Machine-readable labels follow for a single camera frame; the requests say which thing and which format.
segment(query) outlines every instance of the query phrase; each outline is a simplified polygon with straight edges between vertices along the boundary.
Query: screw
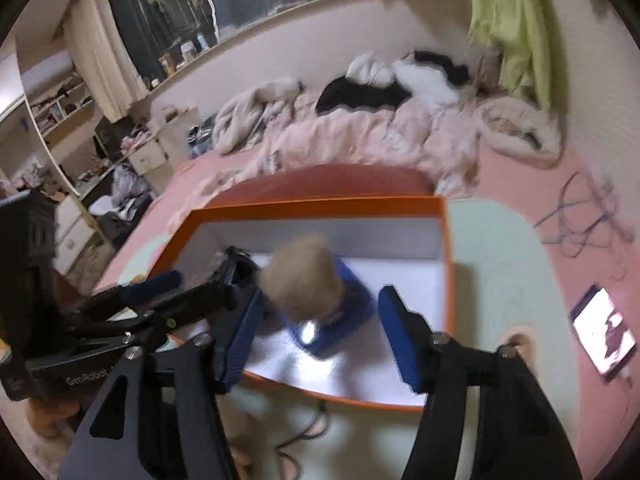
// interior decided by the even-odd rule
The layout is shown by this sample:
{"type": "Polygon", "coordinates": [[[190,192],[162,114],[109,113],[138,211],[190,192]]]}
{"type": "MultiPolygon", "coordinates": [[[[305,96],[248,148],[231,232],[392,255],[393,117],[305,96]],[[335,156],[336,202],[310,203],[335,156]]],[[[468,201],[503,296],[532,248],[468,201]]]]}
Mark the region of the screw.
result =
{"type": "Polygon", "coordinates": [[[211,343],[212,337],[209,332],[203,332],[193,338],[193,344],[196,346],[206,346],[211,343]]]}
{"type": "Polygon", "coordinates": [[[436,332],[433,334],[431,340],[434,345],[446,345],[449,341],[451,341],[451,336],[446,332],[436,332]]]}
{"type": "Polygon", "coordinates": [[[139,358],[144,352],[145,351],[142,346],[132,346],[130,348],[127,348],[127,350],[124,352],[124,357],[133,361],[133,359],[139,358]]]}
{"type": "Polygon", "coordinates": [[[500,357],[505,359],[513,359],[518,355],[518,351],[511,345],[502,345],[499,349],[500,357]]]}

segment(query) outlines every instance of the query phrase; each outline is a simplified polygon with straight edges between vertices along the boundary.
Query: green curtain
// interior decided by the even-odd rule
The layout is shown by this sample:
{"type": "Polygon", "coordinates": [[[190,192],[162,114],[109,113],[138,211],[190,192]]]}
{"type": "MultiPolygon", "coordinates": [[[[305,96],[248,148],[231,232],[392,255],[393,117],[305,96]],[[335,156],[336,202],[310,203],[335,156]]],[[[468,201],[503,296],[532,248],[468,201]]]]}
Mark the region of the green curtain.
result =
{"type": "Polygon", "coordinates": [[[551,62],[540,0],[472,0],[470,41],[504,52],[500,84],[517,97],[551,106],[551,62]]]}

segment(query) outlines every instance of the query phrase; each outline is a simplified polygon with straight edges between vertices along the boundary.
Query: light green table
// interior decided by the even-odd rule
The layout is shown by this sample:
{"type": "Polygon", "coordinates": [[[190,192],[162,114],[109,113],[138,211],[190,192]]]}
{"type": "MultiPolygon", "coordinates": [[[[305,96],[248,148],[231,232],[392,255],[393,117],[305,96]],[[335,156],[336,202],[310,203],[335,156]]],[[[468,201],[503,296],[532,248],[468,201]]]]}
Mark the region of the light green table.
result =
{"type": "MultiPolygon", "coordinates": [[[[538,380],[572,442],[577,436],[577,361],[562,295],[540,241],[518,214],[494,202],[449,204],[456,272],[456,338],[495,350],[505,333],[526,325],[537,345],[538,380]]],[[[121,276],[126,282],[148,271],[149,259],[166,239],[151,240],[121,276]]],[[[279,478],[275,447],[314,418],[317,401],[278,388],[268,394],[237,387],[230,400],[250,413],[256,428],[250,450],[254,478],[279,478]]],[[[287,448],[303,467],[303,480],[376,478],[398,480],[411,451],[420,413],[383,413],[329,403],[325,436],[287,448]]],[[[475,446],[477,396],[470,389],[457,478],[470,472],[475,446]]]]}

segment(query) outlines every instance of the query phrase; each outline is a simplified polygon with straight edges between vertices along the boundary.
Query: phone screen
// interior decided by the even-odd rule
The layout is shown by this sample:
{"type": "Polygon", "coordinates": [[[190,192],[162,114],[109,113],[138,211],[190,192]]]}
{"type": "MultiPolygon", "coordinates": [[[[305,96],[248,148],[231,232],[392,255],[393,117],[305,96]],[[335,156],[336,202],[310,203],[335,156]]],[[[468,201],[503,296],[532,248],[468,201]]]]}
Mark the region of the phone screen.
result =
{"type": "Polygon", "coordinates": [[[592,288],[572,314],[582,346],[606,376],[631,352],[636,340],[603,288],[592,288]]]}

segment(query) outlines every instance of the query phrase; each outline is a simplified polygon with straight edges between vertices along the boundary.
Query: beige curtain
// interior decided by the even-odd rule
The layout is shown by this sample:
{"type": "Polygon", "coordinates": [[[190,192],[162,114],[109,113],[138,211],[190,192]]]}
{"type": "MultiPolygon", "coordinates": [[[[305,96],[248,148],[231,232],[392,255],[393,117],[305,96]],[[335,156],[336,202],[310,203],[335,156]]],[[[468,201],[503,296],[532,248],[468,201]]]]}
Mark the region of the beige curtain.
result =
{"type": "Polygon", "coordinates": [[[76,0],[62,24],[66,47],[111,123],[148,93],[122,43],[109,0],[76,0]]]}

